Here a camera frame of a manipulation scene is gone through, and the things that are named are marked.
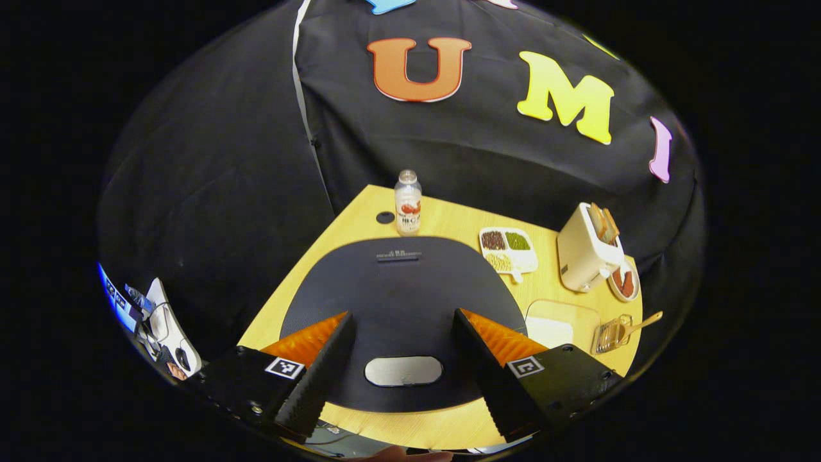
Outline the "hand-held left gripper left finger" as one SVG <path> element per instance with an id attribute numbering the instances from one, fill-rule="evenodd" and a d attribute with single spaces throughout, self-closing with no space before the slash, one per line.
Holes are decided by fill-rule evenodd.
<path id="1" fill-rule="evenodd" d="M 243 426 L 305 443 L 355 340 L 348 312 L 276 342 L 275 354 L 237 346 L 192 377 L 192 392 Z"/>

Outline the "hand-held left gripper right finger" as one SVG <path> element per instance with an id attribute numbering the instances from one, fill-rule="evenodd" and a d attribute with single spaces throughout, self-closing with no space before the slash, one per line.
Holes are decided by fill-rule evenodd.
<path id="1" fill-rule="evenodd" d="M 565 427 L 623 381 L 578 346 L 546 348 L 463 308 L 454 312 L 452 333 L 507 442 Z"/>

